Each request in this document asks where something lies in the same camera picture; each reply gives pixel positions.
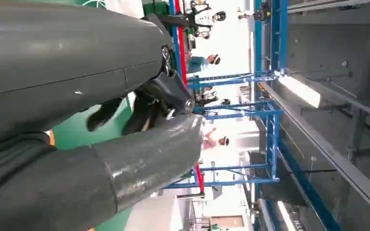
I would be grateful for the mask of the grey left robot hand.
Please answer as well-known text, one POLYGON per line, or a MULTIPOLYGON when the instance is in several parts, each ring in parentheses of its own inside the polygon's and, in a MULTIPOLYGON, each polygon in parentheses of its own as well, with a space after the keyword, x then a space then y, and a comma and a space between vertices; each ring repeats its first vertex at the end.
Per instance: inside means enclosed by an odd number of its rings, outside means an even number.
POLYGON ((155 15, 0 0, 0 231, 86 231, 188 172, 204 117, 170 67, 155 15), (130 93, 173 113, 115 139, 57 149, 47 131, 99 105, 98 129, 130 93))

